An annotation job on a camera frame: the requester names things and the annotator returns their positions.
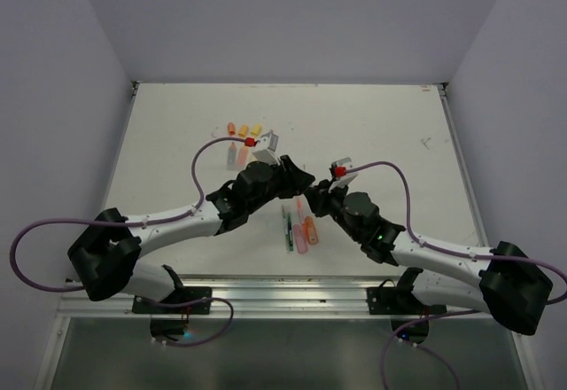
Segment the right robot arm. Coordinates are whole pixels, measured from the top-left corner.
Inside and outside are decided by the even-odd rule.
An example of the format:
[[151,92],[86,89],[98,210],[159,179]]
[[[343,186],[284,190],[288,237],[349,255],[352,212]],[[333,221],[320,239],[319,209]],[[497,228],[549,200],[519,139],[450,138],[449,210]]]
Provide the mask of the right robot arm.
[[330,217],[369,259],[404,268],[394,292],[402,311],[445,305],[487,313],[523,335],[537,331],[553,284],[517,246],[501,242],[495,248],[452,244],[436,249],[382,217],[365,192],[322,181],[305,196],[315,216]]

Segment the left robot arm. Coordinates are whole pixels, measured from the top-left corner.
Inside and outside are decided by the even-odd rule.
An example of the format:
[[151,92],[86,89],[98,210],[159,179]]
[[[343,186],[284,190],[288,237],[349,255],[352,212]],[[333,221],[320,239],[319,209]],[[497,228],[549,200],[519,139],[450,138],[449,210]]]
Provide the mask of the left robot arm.
[[235,179],[184,208],[139,216],[106,209],[75,240],[67,256],[90,300],[126,293],[175,312],[184,301],[179,277],[167,265],[144,262],[145,255],[233,231],[268,202],[301,195],[314,181],[287,155],[273,164],[253,161]]

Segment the pink highlighter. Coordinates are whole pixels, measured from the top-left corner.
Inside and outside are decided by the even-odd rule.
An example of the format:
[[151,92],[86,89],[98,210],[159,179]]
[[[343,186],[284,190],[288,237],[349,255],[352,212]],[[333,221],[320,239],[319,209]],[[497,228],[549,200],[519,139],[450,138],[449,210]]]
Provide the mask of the pink highlighter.
[[292,226],[294,245],[298,254],[306,254],[308,251],[307,242],[305,240],[304,231],[300,224]]

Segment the orange highlighter marker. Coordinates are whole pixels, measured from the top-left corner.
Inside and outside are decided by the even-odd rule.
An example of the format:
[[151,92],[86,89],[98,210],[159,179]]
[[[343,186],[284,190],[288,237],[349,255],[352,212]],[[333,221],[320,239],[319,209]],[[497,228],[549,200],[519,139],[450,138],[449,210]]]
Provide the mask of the orange highlighter marker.
[[236,169],[244,170],[247,164],[247,158],[249,154],[249,148],[246,145],[242,145],[237,152]]

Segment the orange marker cap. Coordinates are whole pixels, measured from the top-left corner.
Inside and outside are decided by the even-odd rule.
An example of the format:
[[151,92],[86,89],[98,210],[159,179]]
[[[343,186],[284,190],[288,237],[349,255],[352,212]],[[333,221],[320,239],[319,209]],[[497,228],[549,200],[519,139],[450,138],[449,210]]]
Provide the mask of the orange marker cap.
[[239,137],[245,138],[245,137],[247,137],[248,133],[249,133],[249,126],[246,125],[246,124],[243,124],[243,125],[239,128],[239,130],[238,130],[238,132],[237,132],[237,135],[238,135]]

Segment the green clear pen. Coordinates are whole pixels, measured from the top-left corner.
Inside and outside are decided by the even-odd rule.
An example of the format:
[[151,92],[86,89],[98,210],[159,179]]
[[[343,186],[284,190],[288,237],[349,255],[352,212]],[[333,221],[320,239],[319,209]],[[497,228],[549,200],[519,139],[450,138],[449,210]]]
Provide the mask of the green clear pen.
[[289,212],[285,213],[285,221],[286,221],[286,229],[287,229],[288,250],[291,253],[294,251],[294,241],[293,241],[291,214]]

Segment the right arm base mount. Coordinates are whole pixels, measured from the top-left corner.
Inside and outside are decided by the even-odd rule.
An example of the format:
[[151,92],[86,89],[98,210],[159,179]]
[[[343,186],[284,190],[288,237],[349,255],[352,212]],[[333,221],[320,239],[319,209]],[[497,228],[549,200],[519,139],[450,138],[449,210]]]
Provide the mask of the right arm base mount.
[[[394,283],[386,279],[379,286],[366,289],[366,302],[371,315],[387,316],[429,316],[447,312],[445,305],[425,305],[413,294],[415,280],[423,274],[419,268],[407,269]],[[395,331],[408,321],[391,319],[392,330]],[[422,344],[429,335],[429,322],[410,325],[408,328],[397,331],[396,336],[410,343]]]

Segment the thin orange pen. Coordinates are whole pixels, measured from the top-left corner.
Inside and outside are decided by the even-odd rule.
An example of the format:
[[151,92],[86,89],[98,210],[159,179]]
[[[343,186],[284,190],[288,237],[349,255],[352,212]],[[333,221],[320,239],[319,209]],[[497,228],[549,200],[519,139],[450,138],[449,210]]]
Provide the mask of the thin orange pen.
[[297,197],[295,202],[296,202],[296,211],[297,211],[297,215],[298,215],[298,222],[299,222],[299,224],[303,225],[303,223],[305,221],[305,216],[304,216],[304,213],[303,213],[301,198]]

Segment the yellow marker cap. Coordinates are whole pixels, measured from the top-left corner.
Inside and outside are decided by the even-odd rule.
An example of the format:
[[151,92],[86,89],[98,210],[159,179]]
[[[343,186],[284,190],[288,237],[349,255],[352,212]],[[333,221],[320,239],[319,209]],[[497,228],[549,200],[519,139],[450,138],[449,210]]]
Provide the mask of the yellow marker cap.
[[260,124],[255,124],[252,127],[250,134],[252,137],[257,137],[261,133],[261,131],[262,131],[262,126]]

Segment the white marker with peach tip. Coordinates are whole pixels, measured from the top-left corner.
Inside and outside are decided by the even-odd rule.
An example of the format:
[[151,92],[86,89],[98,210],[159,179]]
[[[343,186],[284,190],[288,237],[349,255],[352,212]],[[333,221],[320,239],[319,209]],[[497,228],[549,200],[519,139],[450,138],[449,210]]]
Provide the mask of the white marker with peach tip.
[[234,170],[237,164],[237,146],[235,142],[231,142],[227,150],[227,170]]

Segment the peach marker cap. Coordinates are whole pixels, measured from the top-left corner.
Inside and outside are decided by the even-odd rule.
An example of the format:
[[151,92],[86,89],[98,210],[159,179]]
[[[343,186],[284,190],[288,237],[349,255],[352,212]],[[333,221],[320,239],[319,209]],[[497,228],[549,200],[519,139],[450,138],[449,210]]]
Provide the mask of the peach marker cap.
[[229,132],[229,135],[232,136],[232,137],[237,134],[237,128],[236,128],[236,125],[234,123],[230,122],[228,124],[228,132]]

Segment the orange clear highlighter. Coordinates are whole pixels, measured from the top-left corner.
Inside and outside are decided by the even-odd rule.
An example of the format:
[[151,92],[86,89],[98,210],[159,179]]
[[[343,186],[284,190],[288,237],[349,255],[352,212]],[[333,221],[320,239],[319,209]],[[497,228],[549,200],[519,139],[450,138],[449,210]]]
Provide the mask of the orange clear highlighter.
[[319,238],[313,217],[307,216],[303,224],[304,224],[303,228],[307,243],[311,246],[317,245],[319,243]]

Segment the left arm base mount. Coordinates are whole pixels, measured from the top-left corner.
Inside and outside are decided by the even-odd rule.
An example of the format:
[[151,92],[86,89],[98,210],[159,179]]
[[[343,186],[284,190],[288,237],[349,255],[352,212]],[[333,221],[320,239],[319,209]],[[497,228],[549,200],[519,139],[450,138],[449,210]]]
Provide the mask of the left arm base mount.
[[190,328],[190,315],[208,315],[210,313],[213,290],[210,286],[184,286],[181,279],[169,267],[166,271],[174,279],[173,292],[161,301],[148,301],[136,296],[132,312],[138,315],[179,315],[179,319],[152,319],[151,336],[162,346],[196,347],[218,338],[218,332],[195,339],[196,333]]

